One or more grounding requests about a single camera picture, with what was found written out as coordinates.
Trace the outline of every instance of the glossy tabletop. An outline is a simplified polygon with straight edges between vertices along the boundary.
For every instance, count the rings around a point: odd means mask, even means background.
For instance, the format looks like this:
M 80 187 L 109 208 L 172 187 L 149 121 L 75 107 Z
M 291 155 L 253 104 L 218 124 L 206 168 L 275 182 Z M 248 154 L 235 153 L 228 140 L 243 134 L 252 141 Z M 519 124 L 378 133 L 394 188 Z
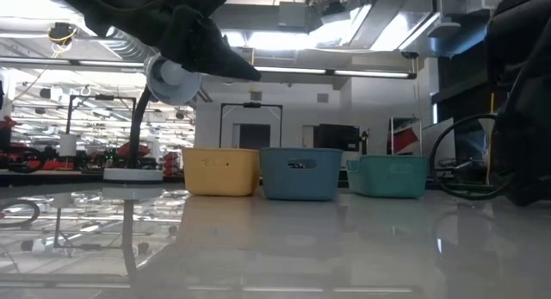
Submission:
M 551 205 L 155 196 L 98 184 L 1 189 L 35 201 L 0 229 L 0 298 L 545 298 Z M 4 211 L 0 223 L 28 209 Z

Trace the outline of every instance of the wall vent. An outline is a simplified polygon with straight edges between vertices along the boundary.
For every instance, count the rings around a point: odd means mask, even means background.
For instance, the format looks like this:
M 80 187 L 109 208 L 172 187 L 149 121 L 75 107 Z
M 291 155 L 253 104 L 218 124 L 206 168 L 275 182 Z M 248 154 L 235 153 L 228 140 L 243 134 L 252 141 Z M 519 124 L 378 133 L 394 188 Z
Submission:
M 318 93 L 318 103 L 328 103 L 329 93 Z
M 254 101 L 254 102 L 262 101 L 262 92 L 261 91 L 252 91 L 251 92 L 251 101 Z

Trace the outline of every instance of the teal bin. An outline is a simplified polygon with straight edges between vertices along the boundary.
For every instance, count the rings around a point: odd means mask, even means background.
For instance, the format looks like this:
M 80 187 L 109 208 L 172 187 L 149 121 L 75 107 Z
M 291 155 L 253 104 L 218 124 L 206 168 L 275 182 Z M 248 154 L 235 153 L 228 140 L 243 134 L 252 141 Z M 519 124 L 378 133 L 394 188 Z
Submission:
M 363 196 L 419 198 L 428 161 L 419 156 L 361 156 L 346 162 L 349 189 Z
M 342 155 L 338 149 L 263 148 L 264 194 L 272 200 L 333 200 L 338 194 Z

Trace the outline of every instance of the bin handle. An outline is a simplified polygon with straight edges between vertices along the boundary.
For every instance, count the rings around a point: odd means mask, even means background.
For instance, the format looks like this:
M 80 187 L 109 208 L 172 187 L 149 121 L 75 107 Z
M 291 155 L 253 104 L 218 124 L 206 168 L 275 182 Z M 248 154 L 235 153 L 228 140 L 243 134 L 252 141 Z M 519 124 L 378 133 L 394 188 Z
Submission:
M 230 162 L 228 160 L 222 160 L 222 159 L 219 159 L 219 158 L 204 158 L 202 160 L 202 164 L 205 167 L 230 166 Z
M 317 164 L 314 159 L 289 159 L 287 166 L 294 170 L 311 170 L 315 169 Z
M 351 173 L 360 171 L 360 161 L 358 160 L 346 160 L 346 171 Z

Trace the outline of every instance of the doorway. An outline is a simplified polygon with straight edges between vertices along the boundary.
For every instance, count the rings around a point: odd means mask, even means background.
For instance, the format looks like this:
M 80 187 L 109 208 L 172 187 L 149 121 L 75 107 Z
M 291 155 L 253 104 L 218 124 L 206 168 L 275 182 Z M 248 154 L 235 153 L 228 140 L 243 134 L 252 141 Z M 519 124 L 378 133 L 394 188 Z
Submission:
M 270 125 L 250 123 L 234 124 L 232 146 L 245 149 L 269 147 L 270 134 Z

